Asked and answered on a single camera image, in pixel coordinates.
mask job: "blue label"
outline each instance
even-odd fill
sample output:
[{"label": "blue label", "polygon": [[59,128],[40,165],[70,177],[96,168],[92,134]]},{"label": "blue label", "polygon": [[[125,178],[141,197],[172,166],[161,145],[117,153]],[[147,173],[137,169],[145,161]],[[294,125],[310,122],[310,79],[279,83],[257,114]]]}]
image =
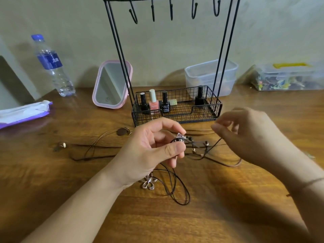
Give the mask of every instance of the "blue label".
[{"label": "blue label", "polygon": [[56,69],[63,66],[57,53],[42,54],[38,55],[37,58],[46,70]]}]

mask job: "plastic bottle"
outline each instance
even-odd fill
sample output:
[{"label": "plastic bottle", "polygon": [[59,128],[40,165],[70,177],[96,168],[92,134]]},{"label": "plastic bottle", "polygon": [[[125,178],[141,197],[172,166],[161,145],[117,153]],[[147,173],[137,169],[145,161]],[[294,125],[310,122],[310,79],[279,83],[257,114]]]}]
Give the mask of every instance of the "plastic bottle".
[{"label": "plastic bottle", "polygon": [[31,35],[35,42],[36,56],[43,65],[43,68],[49,72],[53,84],[60,96],[70,96],[75,94],[75,88],[69,77],[63,70],[63,65],[55,52],[45,42],[42,34]]}]

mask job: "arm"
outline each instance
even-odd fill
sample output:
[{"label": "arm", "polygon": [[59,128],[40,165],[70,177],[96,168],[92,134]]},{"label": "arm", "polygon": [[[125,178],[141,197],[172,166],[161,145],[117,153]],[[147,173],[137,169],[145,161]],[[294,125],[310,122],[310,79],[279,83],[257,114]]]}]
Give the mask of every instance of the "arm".
[{"label": "arm", "polygon": [[293,145],[264,112],[235,108],[217,119],[212,129],[242,159],[276,176],[291,193],[310,232],[324,242],[324,171]]},{"label": "arm", "polygon": [[116,157],[23,243],[91,243],[109,210],[124,188],[148,175],[160,162],[175,167],[186,145],[170,143],[174,135],[185,134],[179,123],[159,118],[137,127]]}]

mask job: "hand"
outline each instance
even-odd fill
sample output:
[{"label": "hand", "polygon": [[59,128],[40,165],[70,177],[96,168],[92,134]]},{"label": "hand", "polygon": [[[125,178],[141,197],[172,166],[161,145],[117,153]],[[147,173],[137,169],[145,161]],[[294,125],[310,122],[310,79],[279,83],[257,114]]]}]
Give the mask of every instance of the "hand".
[{"label": "hand", "polygon": [[176,167],[177,157],[183,158],[186,145],[170,143],[176,133],[185,134],[181,125],[168,118],[158,118],[138,126],[116,157],[105,167],[118,185],[129,187],[147,176],[162,161]]},{"label": "hand", "polygon": [[239,157],[265,169],[301,153],[265,112],[248,107],[225,112],[211,127]]}]

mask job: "black nail polish bottle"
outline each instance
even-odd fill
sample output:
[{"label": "black nail polish bottle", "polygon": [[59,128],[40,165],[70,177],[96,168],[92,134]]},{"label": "black nail polish bottle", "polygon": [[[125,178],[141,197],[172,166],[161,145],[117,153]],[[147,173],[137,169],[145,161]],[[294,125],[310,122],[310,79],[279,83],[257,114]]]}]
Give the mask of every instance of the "black nail polish bottle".
[{"label": "black nail polish bottle", "polygon": [[162,103],[161,103],[161,109],[162,112],[167,113],[170,112],[170,102],[168,102],[168,93],[164,90],[162,91]]},{"label": "black nail polish bottle", "polygon": [[204,89],[204,87],[202,85],[198,86],[198,93],[197,93],[197,96],[195,98],[195,105],[196,106],[205,104],[205,98],[203,97],[203,89]]},{"label": "black nail polish bottle", "polygon": [[141,93],[141,105],[140,105],[140,107],[141,107],[141,111],[143,111],[143,114],[150,114],[150,106],[146,102],[146,97],[145,97],[144,92]]}]

